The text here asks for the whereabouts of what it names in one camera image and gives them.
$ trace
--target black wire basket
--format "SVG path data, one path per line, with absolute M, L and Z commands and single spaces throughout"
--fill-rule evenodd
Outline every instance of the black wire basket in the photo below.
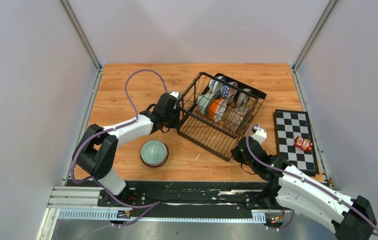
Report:
M 266 96 L 221 73 L 200 72 L 182 94 L 177 134 L 230 161 Z

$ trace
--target black and white checkerboard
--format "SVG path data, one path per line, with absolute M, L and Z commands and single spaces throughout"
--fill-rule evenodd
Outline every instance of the black and white checkerboard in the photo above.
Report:
M 308 114 L 304 111 L 276 109 L 276 112 L 274 112 L 274 125 L 277 154 L 289 160 L 291 164 L 309 176 L 318 174 L 314 147 L 311 151 L 304 152 L 294 146 L 297 136 L 308 139 L 313 143 Z

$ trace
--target toy car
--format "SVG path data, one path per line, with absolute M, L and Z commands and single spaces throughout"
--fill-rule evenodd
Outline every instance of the toy car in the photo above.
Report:
M 308 139 L 304 139 L 301 136 L 295 138 L 295 147 L 300 148 L 304 152 L 309 152 L 312 149 L 312 142 Z

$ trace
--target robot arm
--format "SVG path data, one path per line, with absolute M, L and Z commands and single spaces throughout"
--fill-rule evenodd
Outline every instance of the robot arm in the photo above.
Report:
M 376 225 L 373 210 L 367 199 L 362 196 L 353 199 L 338 193 L 310 178 L 287 160 L 276 155 L 267 155 L 261 147 L 267 138 L 265 130 L 257 127 L 253 131 L 254 134 L 249 137 L 249 147 L 254 155 L 266 164 L 288 172 L 276 171 L 259 164 L 247 150 L 245 137 L 241 139 L 237 148 L 232 150 L 233 158 L 237 162 L 250 166 L 255 173 L 269 182 L 261 195 L 266 205 L 270 208 L 281 206 L 301 213 L 335 233 L 338 240 L 370 238 L 373 228 L 349 207 L 341 204 L 343 200 Z M 308 182 L 320 185 L 337 199 Z
M 180 126 L 179 92 L 164 93 L 157 104 L 152 104 L 138 117 L 111 126 L 93 124 L 84 133 L 74 152 L 91 136 L 106 129 L 113 129 L 92 139 L 77 158 L 77 165 L 93 176 L 112 194 L 118 195 L 125 187 L 125 181 L 113 170 L 115 152 L 119 146 L 141 136 L 150 135 L 162 128 L 176 129 Z
M 93 135 L 100 134 L 105 129 L 111 131 L 104 131 L 105 133 L 90 140 L 79 154 L 77 164 L 112 194 L 119 195 L 126 184 L 112 168 L 117 148 L 138 137 L 158 130 L 162 131 L 164 127 L 179 128 L 179 98 L 178 92 L 164 93 L 157 104 L 150 105 L 147 110 L 140 112 L 138 117 L 112 126 L 100 127 L 96 124 L 89 126 L 76 149 Z M 281 206 L 299 212 L 335 233 L 338 240 L 370 238 L 373 228 L 349 207 L 340 203 L 341 200 L 348 203 L 376 225 L 373 210 L 367 199 L 362 196 L 353 199 L 338 193 L 308 177 L 287 160 L 277 155 L 268 155 L 261 147 L 267 138 L 266 131 L 259 127 L 254 128 L 253 131 L 254 134 L 249 136 L 248 141 L 246 137 L 242 138 L 231 153 L 237 162 L 248 165 L 262 179 L 269 182 L 259 194 L 266 206 L 271 209 Z M 280 171 L 257 162 L 249 152 L 247 142 L 253 155 Z M 308 182 L 319 184 L 323 190 L 334 194 L 337 199 Z

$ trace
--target wooden board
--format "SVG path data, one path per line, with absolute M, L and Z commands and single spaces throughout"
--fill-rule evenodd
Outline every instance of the wooden board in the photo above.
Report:
M 99 85 L 89 124 L 96 123 L 100 126 L 110 126 L 134 117 L 134 110 L 124 94 L 124 84 L 128 76 L 139 69 L 153 69 L 159 72 L 164 78 L 169 91 L 180 91 L 182 93 L 199 72 L 207 72 L 211 75 L 223 73 L 267 93 L 267 98 L 252 124 L 260 124 L 267 130 L 267 140 L 263 143 L 263 148 L 269 154 L 276 154 L 274 110 L 302 110 L 288 64 L 107 64 Z M 155 74 L 141 72 L 131 79 L 128 91 L 138 108 L 138 112 L 140 112 L 150 104 L 155 104 L 158 101 L 160 95 L 164 93 L 164 87 Z M 169 149 L 167 162 L 156 168 L 147 167 L 140 160 L 142 145 L 152 139 L 163 141 Z M 262 181 L 257 175 L 245 173 L 236 161 L 226 162 L 216 157 L 177 135 L 174 129 L 166 134 L 156 132 L 124 144 L 117 150 L 114 169 L 125 180 Z M 76 169 L 76 177 L 82 178 L 85 176 L 87 174 L 78 167 Z M 323 181 L 321 174 L 314 178 L 317 181 Z

